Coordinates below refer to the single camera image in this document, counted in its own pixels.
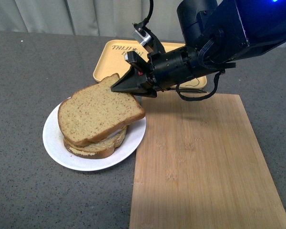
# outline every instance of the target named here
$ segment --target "table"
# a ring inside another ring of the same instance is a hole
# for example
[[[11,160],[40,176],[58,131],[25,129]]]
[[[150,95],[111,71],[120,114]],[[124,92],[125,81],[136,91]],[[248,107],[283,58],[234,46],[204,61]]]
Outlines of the table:
[[[113,39],[0,31],[0,228],[128,228],[135,153],[81,172],[57,164],[42,142],[48,115],[95,83]],[[237,61],[218,93],[240,95],[286,209],[286,49]]]

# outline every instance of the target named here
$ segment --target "cable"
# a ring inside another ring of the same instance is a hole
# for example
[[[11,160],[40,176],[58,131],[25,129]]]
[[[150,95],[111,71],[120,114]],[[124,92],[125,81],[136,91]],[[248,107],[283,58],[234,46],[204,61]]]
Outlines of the cable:
[[[178,84],[176,86],[176,91],[178,93],[178,95],[180,96],[180,98],[182,98],[183,100],[185,101],[201,101],[201,100],[204,100],[204,99],[208,99],[210,98],[212,95],[215,94],[215,92],[217,91],[217,87],[218,87],[218,81],[219,81],[219,76],[221,75],[221,72],[218,72],[215,77],[214,77],[214,89],[209,93],[209,94],[206,94],[204,96],[200,96],[200,97],[187,97],[187,96],[184,96],[181,94],[180,92],[180,89],[179,89],[179,86],[180,84]]]
[[[149,0],[149,12],[147,17],[143,20],[143,26],[145,26],[149,22],[152,14],[153,14],[153,0]]]

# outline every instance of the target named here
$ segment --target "white curtain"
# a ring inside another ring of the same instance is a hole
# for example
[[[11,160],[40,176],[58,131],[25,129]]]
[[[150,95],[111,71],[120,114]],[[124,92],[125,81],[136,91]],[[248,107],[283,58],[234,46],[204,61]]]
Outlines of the white curtain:
[[[147,27],[160,40],[183,42],[180,2],[154,0]],[[0,30],[130,38],[148,10],[149,0],[0,0]]]

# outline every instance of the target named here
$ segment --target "wooden cutting board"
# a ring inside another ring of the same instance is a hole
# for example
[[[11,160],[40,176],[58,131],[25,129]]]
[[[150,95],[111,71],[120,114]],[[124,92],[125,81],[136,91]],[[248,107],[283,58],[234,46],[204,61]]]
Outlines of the wooden cutting board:
[[[286,213],[238,95],[143,98],[131,229],[286,229]]]

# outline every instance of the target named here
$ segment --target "bread slice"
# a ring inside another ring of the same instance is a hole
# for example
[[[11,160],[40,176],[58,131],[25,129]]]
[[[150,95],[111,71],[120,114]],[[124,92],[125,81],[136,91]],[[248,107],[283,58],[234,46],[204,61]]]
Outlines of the bread slice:
[[[67,138],[64,138],[63,143],[66,149],[76,156],[88,159],[106,158],[112,155],[115,149],[122,144],[126,135],[126,129],[127,127],[124,127],[124,129],[116,135],[100,142],[93,142],[86,147],[74,146]]]
[[[112,92],[116,73],[99,84],[75,92],[58,110],[59,128],[74,146],[88,146],[145,117],[145,111],[129,93]]]

